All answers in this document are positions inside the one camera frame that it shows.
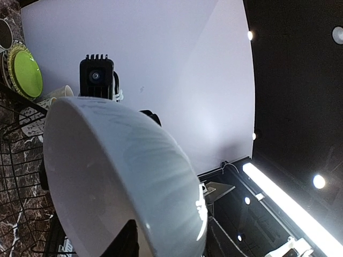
mug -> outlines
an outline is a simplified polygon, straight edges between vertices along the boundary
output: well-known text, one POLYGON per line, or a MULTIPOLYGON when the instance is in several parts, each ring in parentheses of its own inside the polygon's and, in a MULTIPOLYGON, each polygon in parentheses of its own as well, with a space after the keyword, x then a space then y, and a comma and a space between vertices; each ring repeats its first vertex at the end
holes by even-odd
MULTIPOLYGON (((42 102, 39 102, 38 105, 43 107, 44 109, 49 109, 53 102, 56 101, 55 97, 46 99, 42 102)), ((44 132, 44 124, 45 124, 45 117, 40 112, 37 112, 35 109, 31 107, 27 107, 20 112, 22 115, 19 115, 19 124, 25 125, 21 128, 23 133, 28 137, 32 137, 34 135, 42 135, 44 132)))
POLYGON ((13 34, 9 24, 0 19, 0 53, 11 48, 13 34))
POLYGON ((74 96, 73 90, 68 85, 65 85, 64 87, 60 87, 60 88, 50 92, 49 94, 43 96, 43 99, 46 100, 46 99, 50 99, 52 97, 60 98, 60 97, 65 97, 65 96, 74 96))

fluorescent tube light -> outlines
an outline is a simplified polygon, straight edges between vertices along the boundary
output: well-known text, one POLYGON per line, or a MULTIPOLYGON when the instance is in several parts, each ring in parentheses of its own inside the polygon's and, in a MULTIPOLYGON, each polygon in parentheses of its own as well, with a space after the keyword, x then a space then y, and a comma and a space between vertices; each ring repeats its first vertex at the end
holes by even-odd
POLYGON ((253 164, 245 164, 243 171, 298 225, 326 256, 336 257, 343 253, 343 246, 322 225, 253 164))

white backdrop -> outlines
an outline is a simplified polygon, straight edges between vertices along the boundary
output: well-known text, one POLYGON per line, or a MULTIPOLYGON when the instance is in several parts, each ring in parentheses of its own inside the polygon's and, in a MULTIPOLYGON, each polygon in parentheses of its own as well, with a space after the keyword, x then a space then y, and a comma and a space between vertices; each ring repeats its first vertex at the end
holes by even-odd
POLYGON ((115 62, 125 99, 150 109, 197 174, 251 156, 255 86, 241 0, 40 0, 22 9, 44 92, 79 93, 86 54, 115 62))

camera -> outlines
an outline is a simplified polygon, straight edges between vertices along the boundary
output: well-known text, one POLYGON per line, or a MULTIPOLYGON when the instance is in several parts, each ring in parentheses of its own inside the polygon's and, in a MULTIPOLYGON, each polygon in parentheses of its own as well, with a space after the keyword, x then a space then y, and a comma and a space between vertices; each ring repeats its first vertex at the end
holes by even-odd
POLYGON ((87 55, 80 62, 80 96, 113 99, 119 93, 119 78, 108 56, 87 55))

dark marble surface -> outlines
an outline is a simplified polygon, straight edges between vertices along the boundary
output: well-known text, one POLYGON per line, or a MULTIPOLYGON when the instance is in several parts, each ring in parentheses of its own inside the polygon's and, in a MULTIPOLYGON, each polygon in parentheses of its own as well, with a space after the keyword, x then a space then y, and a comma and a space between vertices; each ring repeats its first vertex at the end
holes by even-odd
MULTIPOLYGON (((9 23, 13 39, 24 42, 16 0, 0 0, 0 18, 9 23)), ((0 256, 42 256, 35 251, 44 251, 54 213, 49 193, 40 187, 42 143, 23 134, 18 127, 23 106, 1 93, 1 86, 0 256), (5 137, 8 130, 13 131, 5 137)))

